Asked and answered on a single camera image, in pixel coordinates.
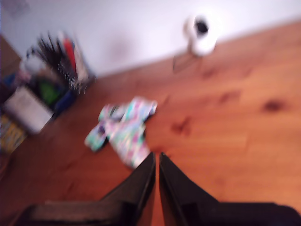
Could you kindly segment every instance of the patterned fabric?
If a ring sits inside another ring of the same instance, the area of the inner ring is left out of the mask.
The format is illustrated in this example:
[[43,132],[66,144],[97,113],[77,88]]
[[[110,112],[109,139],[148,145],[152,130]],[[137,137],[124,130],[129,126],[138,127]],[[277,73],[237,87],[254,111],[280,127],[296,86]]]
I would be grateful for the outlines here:
[[135,97],[127,105],[106,105],[99,114],[99,123],[88,134],[85,144],[92,151],[101,148],[108,138],[120,159],[136,168],[150,153],[144,140],[144,121],[153,115],[157,102]]
[[5,114],[0,117],[1,151],[12,153],[27,137],[27,134]]

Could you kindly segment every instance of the wood grain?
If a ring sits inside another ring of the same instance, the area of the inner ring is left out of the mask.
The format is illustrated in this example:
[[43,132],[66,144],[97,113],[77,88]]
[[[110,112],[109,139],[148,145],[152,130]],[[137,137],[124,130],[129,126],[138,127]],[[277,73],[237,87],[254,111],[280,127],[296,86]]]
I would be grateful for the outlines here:
[[[178,73],[172,66],[98,79],[26,139],[0,181],[1,218],[32,203],[97,200],[125,179],[131,170],[110,145],[93,153],[84,139],[105,104],[134,96],[158,101],[146,122],[150,149],[215,198],[301,212],[301,22],[220,44]],[[152,225],[163,225],[158,181]]]

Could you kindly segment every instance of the white object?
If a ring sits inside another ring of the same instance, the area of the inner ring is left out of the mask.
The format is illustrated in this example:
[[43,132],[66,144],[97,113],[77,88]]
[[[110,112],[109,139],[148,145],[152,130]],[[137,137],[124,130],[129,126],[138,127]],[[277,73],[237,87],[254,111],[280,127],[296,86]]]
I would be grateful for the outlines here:
[[27,71],[29,74],[35,75],[46,68],[46,63],[35,55],[30,55],[28,58],[22,59],[20,69]]
[[53,115],[53,112],[25,87],[17,88],[3,107],[31,134],[39,133]]
[[218,38],[215,31],[204,16],[191,16],[188,19],[186,33],[191,51],[196,56],[205,56],[214,50]]

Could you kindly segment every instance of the clutter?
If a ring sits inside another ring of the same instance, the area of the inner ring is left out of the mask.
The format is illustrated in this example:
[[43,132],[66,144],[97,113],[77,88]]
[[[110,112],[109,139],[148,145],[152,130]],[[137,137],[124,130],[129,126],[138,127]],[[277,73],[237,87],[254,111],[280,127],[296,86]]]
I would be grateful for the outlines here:
[[50,35],[48,39],[48,42],[43,38],[38,39],[39,48],[32,47],[27,51],[26,58],[40,58],[59,75],[59,82],[63,81],[68,89],[77,94],[85,92],[95,76],[88,71],[78,44],[63,32],[59,32],[55,43]]
[[30,134],[39,133],[53,115],[53,112],[26,87],[17,88],[4,102],[3,108]]
[[193,54],[198,57],[211,53],[216,45],[218,33],[204,16],[191,16],[185,26]]
[[1,151],[12,153],[27,137],[26,132],[13,122],[6,114],[0,117],[1,124]]
[[64,85],[64,80],[51,70],[49,66],[41,58],[36,55],[29,55],[27,58],[23,59],[19,66],[22,73],[29,74],[29,79],[25,81],[30,81],[32,77],[47,78],[53,83]]
[[95,152],[108,139],[120,159],[136,168],[150,153],[143,136],[143,122],[155,113],[157,105],[156,101],[142,97],[135,97],[127,105],[106,105],[85,144]]
[[53,118],[59,116],[59,114],[61,114],[68,107],[70,107],[75,102],[75,100],[76,100],[76,96],[73,92],[69,90],[67,93],[65,93],[65,95],[55,104],[55,108],[54,108],[55,113]]

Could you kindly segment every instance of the white wall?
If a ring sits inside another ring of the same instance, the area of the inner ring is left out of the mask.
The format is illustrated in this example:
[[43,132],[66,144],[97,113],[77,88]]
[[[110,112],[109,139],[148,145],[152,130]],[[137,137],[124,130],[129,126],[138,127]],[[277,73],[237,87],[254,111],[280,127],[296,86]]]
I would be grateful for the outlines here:
[[27,0],[19,18],[1,7],[1,33],[22,56],[50,31],[75,34],[100,76],[169,57],[185,49],[192,13],[214,16],[219,41],[301,18],[301,0]]

